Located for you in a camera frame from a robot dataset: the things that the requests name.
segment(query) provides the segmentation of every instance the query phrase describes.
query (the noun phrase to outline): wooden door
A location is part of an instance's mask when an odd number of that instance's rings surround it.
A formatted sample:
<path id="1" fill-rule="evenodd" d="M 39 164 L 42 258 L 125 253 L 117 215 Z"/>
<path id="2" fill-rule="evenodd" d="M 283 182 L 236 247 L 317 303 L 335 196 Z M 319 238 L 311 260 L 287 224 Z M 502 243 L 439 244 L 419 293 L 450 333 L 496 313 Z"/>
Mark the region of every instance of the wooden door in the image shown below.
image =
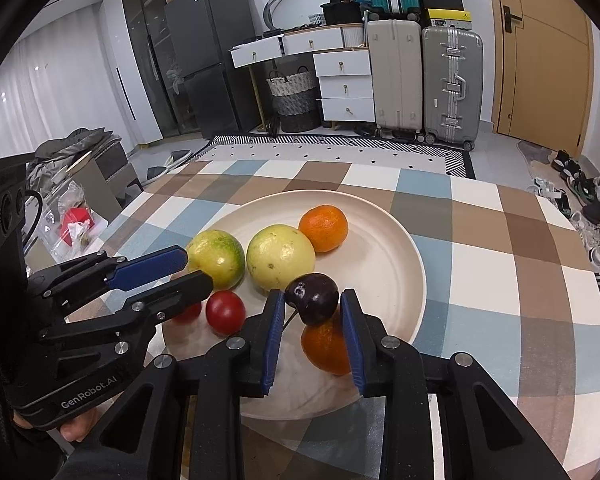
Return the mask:
<path id="1" fill-rule="evenodd" d="M 502 89 L 495 92 L 501 101 L 494 128 L 580 153 L 592 93 L 588 17 L 573 0 L 500 0 L 500 10 Z"/>

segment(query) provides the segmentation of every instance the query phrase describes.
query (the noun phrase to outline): tangerine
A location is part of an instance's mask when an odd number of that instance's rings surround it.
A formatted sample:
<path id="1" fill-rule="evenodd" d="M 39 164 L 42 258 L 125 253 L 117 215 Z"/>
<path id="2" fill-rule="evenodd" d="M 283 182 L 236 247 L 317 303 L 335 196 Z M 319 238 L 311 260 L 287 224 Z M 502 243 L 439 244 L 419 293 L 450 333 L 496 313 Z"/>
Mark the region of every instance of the tangerine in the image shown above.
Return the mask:
<path id="1" fill-rule="evenodd" d="M 333 205 L 309 209 L 298 225 L 317 253 L 326 253 L 341 245 L 349 234 L 349 222 L 344 213 Z"/>
<path id="2" fill-rule="evenodd" d="M 316 368 L 334 375 L 345 375 L 351 371 L 339 311 L 320 325 L 305 326 L 300 345 Z"/>

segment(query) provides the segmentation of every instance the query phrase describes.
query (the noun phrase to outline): checkered tablecloth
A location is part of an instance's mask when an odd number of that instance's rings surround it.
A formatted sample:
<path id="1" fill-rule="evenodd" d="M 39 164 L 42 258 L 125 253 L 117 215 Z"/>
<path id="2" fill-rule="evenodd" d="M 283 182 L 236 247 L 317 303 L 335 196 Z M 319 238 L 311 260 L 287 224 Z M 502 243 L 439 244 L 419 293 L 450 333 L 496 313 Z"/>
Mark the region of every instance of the checkered tablecloth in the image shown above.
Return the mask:
<path id="1" fill-rule="evenodd" d="M 94 249 L 135 258 L 185 246 L 238 206 L 293 189 L 350 193 L 404 225 L 427 274 L 414 346 L 442 357 L 474 355 L 572 478 L 592 476 L 600 457 L 600 294 L 577 232 L 544 198 L 357 164 L 192 162 L 151 184 Z M 127 296 L 114 291 L 75 316 L 108 314 Z M 149 357 L 163 351 L 158 334 Z M 381 399 L 360 399 L 312 420 L 245 420 L 247 478 L 376 478 L 383 413 Z"/>

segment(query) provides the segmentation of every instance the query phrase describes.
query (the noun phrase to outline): tomato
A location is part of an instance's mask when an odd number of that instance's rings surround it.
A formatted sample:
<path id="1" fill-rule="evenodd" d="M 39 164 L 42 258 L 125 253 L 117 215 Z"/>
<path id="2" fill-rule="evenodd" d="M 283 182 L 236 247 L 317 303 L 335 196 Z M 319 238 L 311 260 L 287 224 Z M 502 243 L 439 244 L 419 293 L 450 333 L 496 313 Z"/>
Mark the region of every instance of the tomato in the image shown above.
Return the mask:
<path id="1" fill-rule="evenodd" d="M 206 300 L 206 321 L 211 328 L 221 334 L 238 332 L 247 317 L 244 303 L 230 290 L 219 290 Z"/>
<path id="2" fill-rule="evenodd" d="M 198 319 L 200 312 L 202 312 L 202 303 L 195 303 L 193 305 L 189 305 L 182 314 L 174 317 L 171 320 L 179 325 L 192 323 Z"/>

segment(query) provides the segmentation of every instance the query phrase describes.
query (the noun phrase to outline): drawer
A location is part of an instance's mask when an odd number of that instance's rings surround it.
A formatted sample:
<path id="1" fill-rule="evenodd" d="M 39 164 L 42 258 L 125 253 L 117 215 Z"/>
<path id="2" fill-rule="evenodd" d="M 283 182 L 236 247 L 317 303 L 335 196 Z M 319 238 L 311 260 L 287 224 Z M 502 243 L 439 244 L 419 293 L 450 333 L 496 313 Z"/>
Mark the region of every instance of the drawer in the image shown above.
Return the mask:
<path id="1" fill-rule="evenodd" d="M 312 52 L 314 50 L 333 50 L 342 48 L 342 31 L 340 27 L 314 28 L 306 32 L 296 32 L 282 37 L 285 55 Z"/>
<path id="2" fill-rule="evenodd" d="M 314 54 L 315 74 L 371 75 L 368 50 L 342 50 Z"/>
<path id="3" fill-rule="evenodd" d="M 234 60 L 234 66 L 250 65 L 267 59 L 274 59 L 282 56 L 280 50 L 279 36 L 265 38 L 264 40 L 253 41 L 234 48 L 231 51 L 231 57 Z"/>
<path id="4" fill-rule="evenodd" d="M 369 75 L 329 75 L 320 78 L 323 99 L 333 97 L 365 97 L 373 99 L 374 88 Z"/>
<path id="5" fill-rule="evenodd" d="M 323 99 L 322 112 L 325 121 L 366 121 L 372 123 L 376 120 L 373 99 Z"/>

